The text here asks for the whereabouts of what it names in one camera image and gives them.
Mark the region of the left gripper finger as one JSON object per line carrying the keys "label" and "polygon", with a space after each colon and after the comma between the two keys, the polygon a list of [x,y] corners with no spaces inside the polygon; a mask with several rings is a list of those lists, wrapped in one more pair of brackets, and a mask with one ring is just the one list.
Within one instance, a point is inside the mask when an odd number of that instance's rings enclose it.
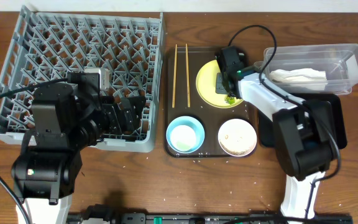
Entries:
{"label": "left gripper finger", "polygon": [[122,132],[134,132],[140,127],[142,111],[145,107],[145,103],[146,98],[144,96],[132,96],[121,99],[121,114],[123,119],[123,126],[121,128]]}
{"label": "left gripper finger", "polygon": [[103,110],[108,116],[109,120],[109,133],[122,134],[120,117],[121,112],[117,104],[103,104]]}

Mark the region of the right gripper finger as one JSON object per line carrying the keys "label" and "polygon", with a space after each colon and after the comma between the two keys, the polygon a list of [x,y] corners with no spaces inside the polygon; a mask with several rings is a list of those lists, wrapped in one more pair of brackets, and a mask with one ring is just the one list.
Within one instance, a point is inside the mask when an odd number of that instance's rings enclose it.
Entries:
{"label": "right gripper finger", "polygon": [[221,73],[216,74],[216,93],[221,95],[227,94],[223,83],[223,76]]}
{"label": "right gripper finger", "polygon": [[239,93],[238,82],[229,81],[229,96],[236,98],[236,99],[241,98],[240,93]]}

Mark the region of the green orange snack wrapper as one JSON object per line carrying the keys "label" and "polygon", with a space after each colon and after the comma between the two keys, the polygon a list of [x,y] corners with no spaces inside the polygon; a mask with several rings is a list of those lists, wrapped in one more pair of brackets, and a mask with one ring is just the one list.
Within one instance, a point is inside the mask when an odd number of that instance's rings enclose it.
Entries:
{"label": "green orange snack wrapper", "polygon": [[225,102],[226,102],[227,104],[229,104],[229,105],[233,105],[233,104],[236,102],[236,98],[233,97],[233,96],[227,95],[227,96],[225,97]]}

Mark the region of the wooden chopstick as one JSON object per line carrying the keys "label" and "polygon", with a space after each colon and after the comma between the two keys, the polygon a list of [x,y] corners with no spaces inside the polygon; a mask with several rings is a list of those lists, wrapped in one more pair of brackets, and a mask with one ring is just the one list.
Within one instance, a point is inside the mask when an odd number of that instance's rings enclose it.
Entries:
{"label": "wooden chopstick", "polygon": [[188,44],[185,44],[185,62],[186,62],[186,97],[187,107],[191,106],[190,98],[190,67],[189,67],[189,56],[188,56]]}
{"label": "wooden chopstick", "polygon": [[175,97],[176,97],[176,82],[177,82],[177,53],[178,45],[175,44],[175,54],[174,54],[174,66],[173,66],[173,91],[172,91],[172,108],[175,107]]}

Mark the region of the pale pink bowl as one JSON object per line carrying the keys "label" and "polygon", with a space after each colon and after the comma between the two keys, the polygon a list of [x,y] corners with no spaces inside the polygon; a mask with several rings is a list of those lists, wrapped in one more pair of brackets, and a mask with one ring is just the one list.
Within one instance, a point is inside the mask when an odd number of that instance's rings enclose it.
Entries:
{"label": "pale pink bowl", "polygon": [[257,147],[256,130],[246,120],[227,120],[219,128],[218,143],[230,156],[249,156]]}

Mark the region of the white paper napkin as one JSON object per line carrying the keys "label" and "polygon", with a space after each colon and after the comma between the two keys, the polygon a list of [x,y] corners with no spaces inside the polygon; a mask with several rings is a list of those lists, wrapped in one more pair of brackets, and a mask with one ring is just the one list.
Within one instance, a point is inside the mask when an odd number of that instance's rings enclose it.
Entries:
{"label": "white paper napkin", "polygon": [[277,69],[270,72],[269,76],[271,80],[279,83],[319,82],[327,80],[325,71],[318,71],[312,68],[297,70]]}

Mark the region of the white paper cup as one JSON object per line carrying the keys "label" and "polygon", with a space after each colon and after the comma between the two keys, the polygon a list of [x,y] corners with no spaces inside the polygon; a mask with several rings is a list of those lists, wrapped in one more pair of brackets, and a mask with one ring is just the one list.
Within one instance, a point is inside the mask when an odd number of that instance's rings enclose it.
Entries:
{"label": "white paper cup", "polygon": [[196,133],[193,128],[187,125],[179,125],[172,129],[170,142],[177,151],[190,151],[196,145]]}

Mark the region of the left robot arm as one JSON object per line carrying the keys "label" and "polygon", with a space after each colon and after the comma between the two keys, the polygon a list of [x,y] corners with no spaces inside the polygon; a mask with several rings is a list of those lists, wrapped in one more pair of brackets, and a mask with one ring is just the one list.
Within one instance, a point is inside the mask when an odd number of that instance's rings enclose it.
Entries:
{"label": "left robot arm", "polygon": [[102,96],[102,79],[100,73],[69,72],[32,86],[34,128],[24,134],[11,169],[19,223],[65,223],[81,150],[105,134],[139,128],[146,98]]}

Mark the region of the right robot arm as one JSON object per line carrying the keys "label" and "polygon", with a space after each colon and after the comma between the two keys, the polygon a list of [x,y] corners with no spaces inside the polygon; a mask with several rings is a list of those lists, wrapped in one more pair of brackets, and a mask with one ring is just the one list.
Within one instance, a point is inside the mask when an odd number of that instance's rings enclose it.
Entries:
{"label": "right robot arm", "polygon": [[262,69],[247,67],[234,46],[219,50],[216,59],[221,74],[217,92],[251,103],[272,122],[276,157],[287,175],[281,213],[314,218],[318,185],[333,177],[326,171],[333,160],[340,159],[331,103],[287,93]]}

